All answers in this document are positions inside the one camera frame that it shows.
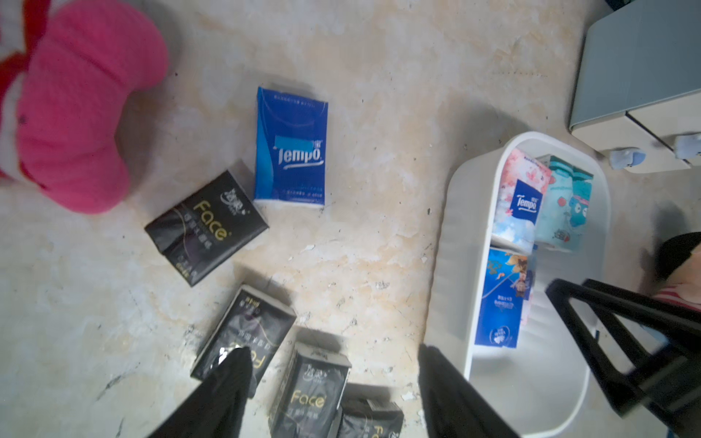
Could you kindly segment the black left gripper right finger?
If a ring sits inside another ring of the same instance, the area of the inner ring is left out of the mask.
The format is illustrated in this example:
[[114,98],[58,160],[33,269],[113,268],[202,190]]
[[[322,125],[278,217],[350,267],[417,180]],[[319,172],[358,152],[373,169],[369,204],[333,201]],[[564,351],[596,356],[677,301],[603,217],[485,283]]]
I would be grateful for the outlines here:
[[418,382],[430,437],[518,438],[438,348],[422,344],[418,363]]

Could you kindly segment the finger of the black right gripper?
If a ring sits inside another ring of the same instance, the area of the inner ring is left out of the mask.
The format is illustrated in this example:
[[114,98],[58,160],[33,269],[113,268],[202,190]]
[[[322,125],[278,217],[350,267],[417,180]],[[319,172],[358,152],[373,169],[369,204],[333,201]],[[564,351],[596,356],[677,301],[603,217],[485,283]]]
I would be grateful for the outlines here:
[[[700,314],[593,279],[555,279],[545,293],[613,410],[643,407],[678,437],[700,434]],[[631,361],[617,370],[575,303],[588,306]]]

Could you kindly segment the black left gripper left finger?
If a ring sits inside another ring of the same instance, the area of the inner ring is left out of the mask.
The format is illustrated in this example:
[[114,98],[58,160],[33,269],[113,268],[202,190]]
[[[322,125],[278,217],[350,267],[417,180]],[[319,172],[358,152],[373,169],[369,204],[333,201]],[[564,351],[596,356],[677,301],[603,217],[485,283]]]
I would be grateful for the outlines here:
[[232,350],[151,436],[239,436],[252,373],[250,348]]

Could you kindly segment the white plastic storage box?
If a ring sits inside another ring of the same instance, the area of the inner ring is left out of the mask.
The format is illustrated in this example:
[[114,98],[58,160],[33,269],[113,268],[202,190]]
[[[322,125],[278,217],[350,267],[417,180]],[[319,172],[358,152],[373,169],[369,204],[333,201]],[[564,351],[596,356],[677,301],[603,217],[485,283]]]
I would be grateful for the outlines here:
[[[492,244],[498,188],[513,151],[553,155],[593,176],[589,217],[572,252],[538,248],[535,270]],[[555,279],[599,279],[611,222],[604,172],[590,156],[536,131],[462,164],[447,188],[425,343],[441,350],[523,437],[553,437],[582,407],[590,371],[546,296]]]

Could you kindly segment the blue floral tissue pack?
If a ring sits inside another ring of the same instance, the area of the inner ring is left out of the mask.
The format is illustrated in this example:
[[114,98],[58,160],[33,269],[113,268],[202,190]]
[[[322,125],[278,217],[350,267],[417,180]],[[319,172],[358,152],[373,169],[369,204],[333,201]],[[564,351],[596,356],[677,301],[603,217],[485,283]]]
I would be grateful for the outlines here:
[[490,248],[476,326],[476,345],[516,348],[523,305],[530,291],[529,258]]

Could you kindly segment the teal cartoon tissue pack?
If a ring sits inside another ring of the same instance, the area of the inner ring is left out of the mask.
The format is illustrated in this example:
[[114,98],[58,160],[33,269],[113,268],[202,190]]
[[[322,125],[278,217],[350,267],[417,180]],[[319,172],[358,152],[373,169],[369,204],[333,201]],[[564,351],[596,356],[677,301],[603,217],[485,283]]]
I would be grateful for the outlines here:
[[562,160],[545,155],[539,161],[551,171],[536,228],[536,241],[552,250],[579,249],[591,203],[593,175]]

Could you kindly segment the pink Tempo tissue pack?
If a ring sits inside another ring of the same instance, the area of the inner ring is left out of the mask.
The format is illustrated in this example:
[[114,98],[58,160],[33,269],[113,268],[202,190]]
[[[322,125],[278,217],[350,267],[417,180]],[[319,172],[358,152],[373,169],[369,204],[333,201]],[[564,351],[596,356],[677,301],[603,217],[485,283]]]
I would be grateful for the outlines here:
[[532,253],[536,225],[551,170],[521,149],[510,152],[502,169],[492,226],[492,243],[524,256]]

